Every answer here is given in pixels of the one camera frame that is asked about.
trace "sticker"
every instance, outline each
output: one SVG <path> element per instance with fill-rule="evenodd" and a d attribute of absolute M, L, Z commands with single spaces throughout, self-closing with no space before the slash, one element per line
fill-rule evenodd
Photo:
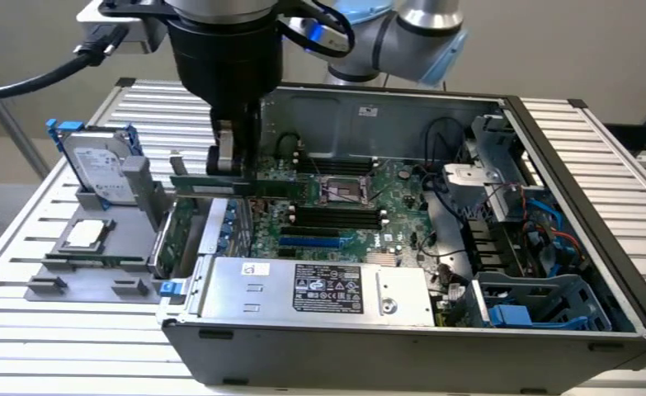
<path fill-rule="evenodd" d="M 86 184 L 112 204 L 135 203 L 135 194 L 122 174 L 120 158 L 104 148 L 78 147 L 73 151 Z"/>
<path fill-rule="evenodd" d="M 360 268 L 296 264 L 292 307 L 299 312 L 363 314 Z"/>
<path fill-rule="evenodd" d="M 359 115 L 361 117 L 375 117 L 379 115 L 379 108 L 378 107 L 360 107 L 359 108 Z"/>
<path fill-rule="evenodd" d="M 245 276 L 268 276 L 267 262 L 244 262 L 241 264 L 241 274 Z"/>

